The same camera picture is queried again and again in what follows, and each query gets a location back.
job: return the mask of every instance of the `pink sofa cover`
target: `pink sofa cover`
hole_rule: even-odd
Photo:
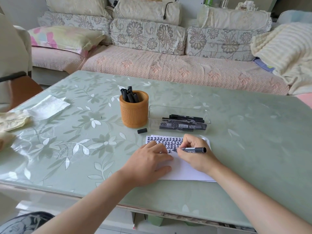
[[[289,87],[253,62],[168,55],[118,46],[101,48],[81,70],[286,95]]]

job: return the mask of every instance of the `left hand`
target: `left hand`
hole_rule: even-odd
[[[120,171],[135,187],[146,186],[171,171],[170,166],[156,170],[158,163],[168,160],[173,160],[173,157],[167,153],[166,147],[151,141],[135,151]]]

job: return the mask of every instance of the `glass tabletop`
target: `glass tabletop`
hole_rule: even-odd
[[[312,223],[312,111],[291,96],[77,71],[19,106],[50,94],[71,104],[13,131],[18,138],[0,153],[0,180],[84,196],[120,169],[146,135],[183,136],[125,127],[119,95],[130,85],[147,92],[150,105],[207,110],[212,124],[198,136],[210,140],[221,162]],[[120,204],[251,227],[214,182],[158,181]]]

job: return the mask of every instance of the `chair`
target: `chair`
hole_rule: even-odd
[[[6,112],[42,91],[31,79],[29,33],[0,14],[0,112]]]

